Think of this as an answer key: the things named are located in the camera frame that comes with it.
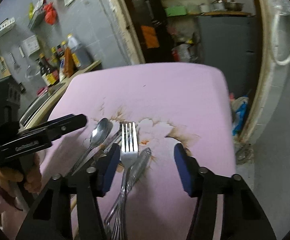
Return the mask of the person left hand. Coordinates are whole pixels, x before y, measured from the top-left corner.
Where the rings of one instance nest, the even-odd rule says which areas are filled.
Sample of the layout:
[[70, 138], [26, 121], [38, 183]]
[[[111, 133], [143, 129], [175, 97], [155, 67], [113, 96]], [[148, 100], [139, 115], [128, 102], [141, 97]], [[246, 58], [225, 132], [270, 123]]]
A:
[[[24, 188], [29, 193], [38, 193], [41, 189], [41, 173], [39, 168], [40, 158], [36, 153], [34, 155], [34, 164], [25, 176]], [[11, 183], [22, 182], [24, 175], [19, 171], [15, 171], [8, 167], [0, 168], [0, 187], [5, 190], [10, 196], [15, 197], [11, 188]]]

